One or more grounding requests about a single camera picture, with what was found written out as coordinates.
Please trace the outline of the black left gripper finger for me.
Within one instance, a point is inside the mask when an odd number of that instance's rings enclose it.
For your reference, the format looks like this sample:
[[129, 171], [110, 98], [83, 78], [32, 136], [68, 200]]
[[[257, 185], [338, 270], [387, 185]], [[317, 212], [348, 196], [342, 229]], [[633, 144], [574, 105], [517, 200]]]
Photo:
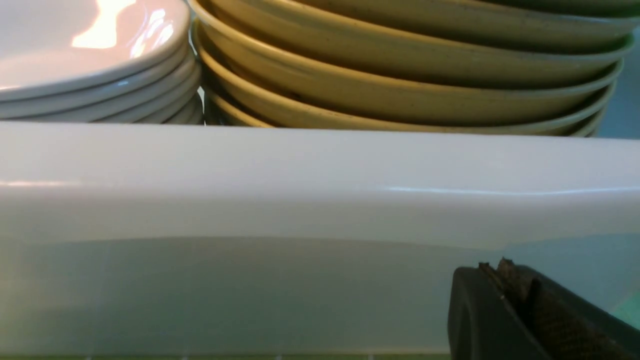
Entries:
[[447, 318], [453, 360], [637, 360], [640, 333], [534, 268], [459, 267]]

